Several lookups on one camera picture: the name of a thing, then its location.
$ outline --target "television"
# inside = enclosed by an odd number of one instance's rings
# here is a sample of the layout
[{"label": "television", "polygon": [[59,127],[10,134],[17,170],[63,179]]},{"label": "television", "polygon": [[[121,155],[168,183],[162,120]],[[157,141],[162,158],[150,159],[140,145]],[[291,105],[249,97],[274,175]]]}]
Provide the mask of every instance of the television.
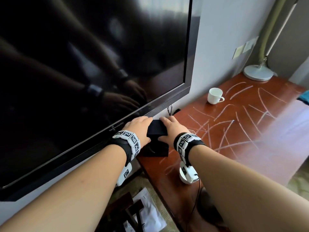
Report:
[{"label": "television", "polygon": [[189,93],[202,0],[1,0],[0,200]]}]

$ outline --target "hand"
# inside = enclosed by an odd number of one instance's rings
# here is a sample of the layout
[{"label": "hand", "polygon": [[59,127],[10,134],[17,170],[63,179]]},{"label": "hand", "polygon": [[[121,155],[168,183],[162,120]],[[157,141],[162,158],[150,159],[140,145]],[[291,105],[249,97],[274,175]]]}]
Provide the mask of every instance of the hand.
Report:
[{"label": "hand", "polygon": [[147,137],[147,130],[152,122],[152,117],[141,116],[128,122],[123,130],[134,132],[141,142],[141,148],[148,144],[151,140]]},{"label": "hand", "polygon": [[133,112],[137,110],[140,104],[122,94],[105,92],[102,97],[102,105],[114,112]]},{"label": "hand", "polygon": [[127,80],[124,82],[120,89],[123,90],[126,94],[129,96],[138,96],[142,100],[147,100],[146,92],[143,90],[135,81],[133,80]]},{"label": "hand", "polygon": [[159,141],[167,143],[171,148],[174,148],[174,140],[180,133],[190,133],[190,131],[183,125],[181,125],[174,116],[168,118],[161,117],[160,120],[168,130],[167,136],[160,136]]}]

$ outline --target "cable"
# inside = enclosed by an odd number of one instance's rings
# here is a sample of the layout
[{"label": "cable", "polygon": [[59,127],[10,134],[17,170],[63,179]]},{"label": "cable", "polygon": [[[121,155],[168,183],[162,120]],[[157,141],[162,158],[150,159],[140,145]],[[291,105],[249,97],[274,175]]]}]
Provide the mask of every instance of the cable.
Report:
[{"label": "cable", "polygon": [[190,221],[190,219],[191,219],[191,217],[192,217],[192,215],[193,215],[193,211],[194,211],[194,209],[195,209],[195,207],[196,207],[197,200],[198,200],[198,196],[199,196],[199,194],[200,194],[200,189],[201,189],[201,180],[200,180],[200,178],[198,178],[198,183],[199,183],[199,186],[198,186],[197,196],[196,196],[196,199],[195,199],[195,203],[194,203],[193,209],[192,209],[191,214],[190,214],[190,216],[189,216],[189,219],[188,219],[188,221],[187,221],[186,232],[188,231],[188,224],[189,224],[189,221]]},{"label": "cable", "polygon": [[171,105],[171,111],[170,111],[170,106],[168,106],[167,107],[167,109],[168,109],[168,114],[171,116],[172,115],[172,110],[173,110],[173,105]]}]

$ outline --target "cup handle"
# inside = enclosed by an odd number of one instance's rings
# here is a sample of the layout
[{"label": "cup handle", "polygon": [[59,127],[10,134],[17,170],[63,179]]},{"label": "cup handle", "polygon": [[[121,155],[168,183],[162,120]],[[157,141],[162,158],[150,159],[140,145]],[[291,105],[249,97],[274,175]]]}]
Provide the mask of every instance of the cup handle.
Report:
[{"label": "cup handle", "polygon": [[222,101],[218,101],[218,103],[221,103],[225,100],[223,97],[221,97],[220,99],[222,99]]}]

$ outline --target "blue cloth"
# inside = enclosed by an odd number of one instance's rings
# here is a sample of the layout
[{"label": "blue cloth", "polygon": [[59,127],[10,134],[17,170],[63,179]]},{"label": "blue cloth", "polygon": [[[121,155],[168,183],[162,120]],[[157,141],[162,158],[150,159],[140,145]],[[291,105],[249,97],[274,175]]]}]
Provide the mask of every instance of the blue cloth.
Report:
[{"label": "blue cloth", "polygon": [[299,96],[298,100],[303,101],[305,104],[309,105],[309,90]]}]

